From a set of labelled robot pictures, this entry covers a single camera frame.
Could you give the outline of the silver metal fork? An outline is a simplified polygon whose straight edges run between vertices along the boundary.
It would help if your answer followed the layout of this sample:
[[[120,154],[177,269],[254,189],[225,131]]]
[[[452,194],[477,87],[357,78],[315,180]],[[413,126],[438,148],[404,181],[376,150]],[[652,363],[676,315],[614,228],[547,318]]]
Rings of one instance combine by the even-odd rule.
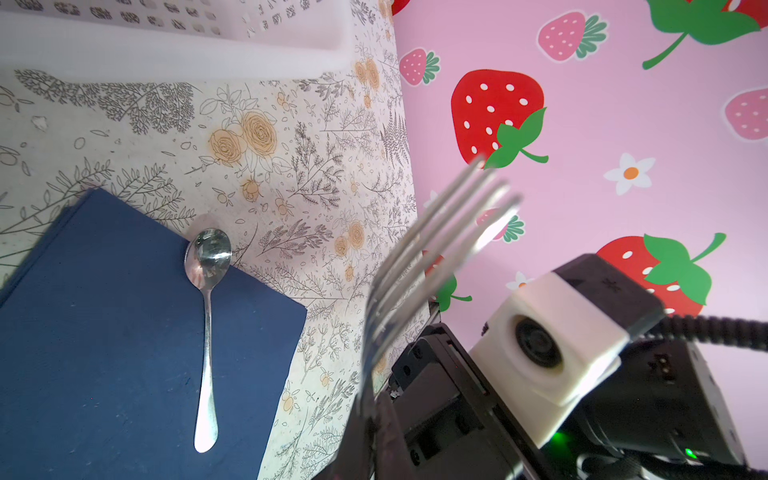
[[[522,196],[478,157],[419,215],[380,265],[364,310],[355,410],[371,415],[374,366],[418,311],[515,216]]]

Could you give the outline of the silver metal spoon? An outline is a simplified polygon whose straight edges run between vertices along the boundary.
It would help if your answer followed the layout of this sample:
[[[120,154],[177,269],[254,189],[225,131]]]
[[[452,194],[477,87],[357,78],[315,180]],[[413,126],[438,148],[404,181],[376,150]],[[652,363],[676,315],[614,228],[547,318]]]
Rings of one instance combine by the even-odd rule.
[[[200,454],[208,452],[219,435],[212,362],[212,291],[226,275],[231,259],[230,239],[217,228],[202,230],[189,243],[184,256],[186,276],[202,294],[204,304],[203,366],[193,439]]]

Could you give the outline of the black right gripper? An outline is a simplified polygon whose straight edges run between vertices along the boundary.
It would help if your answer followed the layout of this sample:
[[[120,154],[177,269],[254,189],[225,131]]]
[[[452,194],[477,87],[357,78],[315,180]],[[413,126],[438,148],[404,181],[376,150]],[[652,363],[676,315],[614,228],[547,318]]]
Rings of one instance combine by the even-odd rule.
[[[744,453],[697,347],[629,346],[616,373],[587,395],[542,447],[443,324],[396,361],[390,388],[419,479],[740,479]]]

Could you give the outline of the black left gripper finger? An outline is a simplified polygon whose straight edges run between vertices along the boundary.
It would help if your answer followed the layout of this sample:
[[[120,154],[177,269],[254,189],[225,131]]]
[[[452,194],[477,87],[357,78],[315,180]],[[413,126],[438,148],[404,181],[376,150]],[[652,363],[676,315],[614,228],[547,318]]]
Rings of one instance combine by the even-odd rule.
[[[417,479],[389,395],[376,399],[372,417],[353,408],[336,457],[314,479]]]

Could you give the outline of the dark blue paper napkin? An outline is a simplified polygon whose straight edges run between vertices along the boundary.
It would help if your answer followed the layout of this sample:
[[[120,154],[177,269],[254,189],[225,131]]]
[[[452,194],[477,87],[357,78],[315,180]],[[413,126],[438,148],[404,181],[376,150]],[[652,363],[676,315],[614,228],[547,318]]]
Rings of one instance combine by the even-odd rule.
[[[186,241],[94,190],[1,295],[5,479],[254,479],[306,309],[230,269],[212,294],[219,437],[193,446],[204,306]]]

